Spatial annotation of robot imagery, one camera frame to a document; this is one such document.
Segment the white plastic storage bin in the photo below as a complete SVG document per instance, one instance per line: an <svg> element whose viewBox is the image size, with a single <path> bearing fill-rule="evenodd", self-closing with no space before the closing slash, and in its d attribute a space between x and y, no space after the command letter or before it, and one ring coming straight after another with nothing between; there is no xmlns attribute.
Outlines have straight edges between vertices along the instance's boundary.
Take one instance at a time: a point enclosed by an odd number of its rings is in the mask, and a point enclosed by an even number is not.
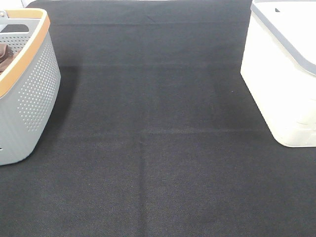
<svg viewBox="0 0 316 237"><path fill-rule="evenodd" d="M316 3L254 0L240 73L272 136L316 144Z"/></svg>

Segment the grey perforated laundry basket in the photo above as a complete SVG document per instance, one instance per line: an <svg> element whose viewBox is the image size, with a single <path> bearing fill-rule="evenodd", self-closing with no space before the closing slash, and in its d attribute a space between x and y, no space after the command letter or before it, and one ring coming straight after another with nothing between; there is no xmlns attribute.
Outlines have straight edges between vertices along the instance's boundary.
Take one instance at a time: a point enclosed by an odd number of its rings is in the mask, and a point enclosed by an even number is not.
<svg viewBox="0 0 316 237"><path fill-rule="evenodd" d="M54 107L61 74L40 8L3 9L0 43L21 52L0 75L0 163L19 162L34 150Z"/></svg>

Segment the black fabric table mat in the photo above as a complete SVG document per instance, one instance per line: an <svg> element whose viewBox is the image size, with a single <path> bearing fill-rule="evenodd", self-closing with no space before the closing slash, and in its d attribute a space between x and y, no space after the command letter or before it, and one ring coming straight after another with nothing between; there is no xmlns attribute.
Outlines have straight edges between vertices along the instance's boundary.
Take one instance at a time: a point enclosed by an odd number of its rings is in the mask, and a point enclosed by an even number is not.
<svg viewBox="0 0 316 237"><path fill-rule="evenodd" d="M37 0L61 72L33 153L0 168L3 237L313 237L316 150L241 75L248 0Z"/></svg>

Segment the brown towels in basket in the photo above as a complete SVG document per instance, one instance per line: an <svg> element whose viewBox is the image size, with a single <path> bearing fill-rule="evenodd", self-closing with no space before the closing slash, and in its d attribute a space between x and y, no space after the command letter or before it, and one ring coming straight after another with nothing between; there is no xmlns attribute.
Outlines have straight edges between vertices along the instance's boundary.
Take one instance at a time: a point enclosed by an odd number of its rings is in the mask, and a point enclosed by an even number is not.
<svg viewBox="0 0 316 237"><path fill-rule="evenodd" d="M5 69L10 65L10 63L17 57L20 52L21 50L18 50L16 53L14 53L9 45L4 43L0 44L0 74L5 71Z"/></svg>

